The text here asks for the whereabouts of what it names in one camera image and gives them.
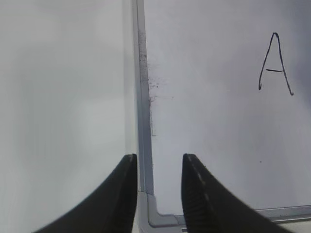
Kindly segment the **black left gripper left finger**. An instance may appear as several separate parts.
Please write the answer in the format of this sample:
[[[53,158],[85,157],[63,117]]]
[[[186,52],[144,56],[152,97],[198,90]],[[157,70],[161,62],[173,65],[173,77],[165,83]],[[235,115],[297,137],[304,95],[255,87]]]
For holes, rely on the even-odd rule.
[[[137,155],[129,154],[88,197],[38,232],[130,233],[137,198]]]

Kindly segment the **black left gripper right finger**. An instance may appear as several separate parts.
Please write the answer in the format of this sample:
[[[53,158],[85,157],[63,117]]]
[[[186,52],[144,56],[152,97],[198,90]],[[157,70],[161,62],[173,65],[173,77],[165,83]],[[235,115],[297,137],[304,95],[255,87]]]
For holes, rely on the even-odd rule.
[[[181,200],[189,233],[286,233],[228,191],[194,154],[182,161]]]

